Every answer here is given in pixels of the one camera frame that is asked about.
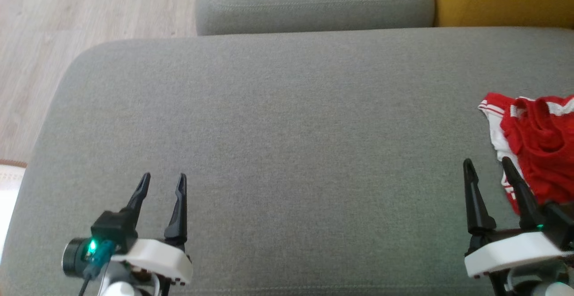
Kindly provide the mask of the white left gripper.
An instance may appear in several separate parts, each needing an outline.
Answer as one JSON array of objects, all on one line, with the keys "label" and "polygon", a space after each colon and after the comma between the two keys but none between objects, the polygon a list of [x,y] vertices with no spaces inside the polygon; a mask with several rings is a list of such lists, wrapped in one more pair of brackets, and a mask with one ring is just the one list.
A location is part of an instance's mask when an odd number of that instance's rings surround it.
[{"label": "white left gripper", "polygon": [[[151,180],[150,173],[144,173],[133,192],[126,209],[139,216],[142,202],[145,200]],[[187,176],[180,174],[175,191],[176,203],[170,222],[164,231],[166,243],[157,239],[137,239],[125,254],[115,254],[114,262],[126,262],[131,266],[146,270],[174,280],[190,284],[193,276],[193,264],[184,251],[171,245],[185,245],[188,239],[187,216]]]}]

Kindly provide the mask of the grey sofa back cushion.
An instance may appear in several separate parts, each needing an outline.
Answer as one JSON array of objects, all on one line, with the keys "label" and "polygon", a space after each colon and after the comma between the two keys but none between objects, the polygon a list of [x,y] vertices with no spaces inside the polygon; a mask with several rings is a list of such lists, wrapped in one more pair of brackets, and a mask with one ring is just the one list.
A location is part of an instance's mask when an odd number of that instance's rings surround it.
[{"label": "grey sofa back cushion", "polygon": [[433,26],[435,0],[196,0],[198,35]]}]

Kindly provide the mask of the grey fabric sofa seat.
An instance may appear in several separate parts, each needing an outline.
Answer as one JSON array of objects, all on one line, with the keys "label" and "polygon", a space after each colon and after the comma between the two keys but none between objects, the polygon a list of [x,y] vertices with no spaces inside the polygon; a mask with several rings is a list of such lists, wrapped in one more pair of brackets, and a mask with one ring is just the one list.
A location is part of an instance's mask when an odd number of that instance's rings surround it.
[{"label": "grey fabric sofa seat", "polygon": [[574,31],[421,28],[129,40],[66,71],[2,261],[4,296],[78,296],[65,245],[125,206],[162,238],[181,173],[192,283],[170,296],[493,296],[467,276],[463,160],[518,218],[478,104],[574,94]]}]

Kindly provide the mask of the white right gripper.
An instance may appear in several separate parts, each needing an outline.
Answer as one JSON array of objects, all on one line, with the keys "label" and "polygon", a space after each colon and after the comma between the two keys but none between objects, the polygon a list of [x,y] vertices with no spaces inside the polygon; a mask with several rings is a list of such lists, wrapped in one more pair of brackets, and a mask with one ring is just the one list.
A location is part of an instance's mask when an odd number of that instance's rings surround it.
[{"label": "white right gripper", "polygon": [[[519,227],[522,230],[539,229],[544,217],[539,204],[515,167],[510,157],[502,158],[504,173],[514,189],[519,210]],[[471,235],[484,234],[496,229],[479,190],[479,177],[472,160],[463,162],[465,178],[465,205],[467,229]],[[504,271],[519,266],[532,265],[551,259],[574,257],[574,251],[564,251],[543,232],[529,232],[486,244],[465,257],[465,267],[470,278],[491,272]]]}]

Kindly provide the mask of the red garment thin white stripes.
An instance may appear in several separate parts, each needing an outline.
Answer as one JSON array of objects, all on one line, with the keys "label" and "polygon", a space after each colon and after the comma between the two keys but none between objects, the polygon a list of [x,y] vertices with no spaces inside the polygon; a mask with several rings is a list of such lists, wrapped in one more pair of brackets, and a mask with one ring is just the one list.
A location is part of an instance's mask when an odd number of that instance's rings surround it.
[{"label": "red garment thin white stripes", "polygon": [[540,204],[574,201],[574,95],[531,99],[489,92],[478,108],[497,159],[511,159]]}]

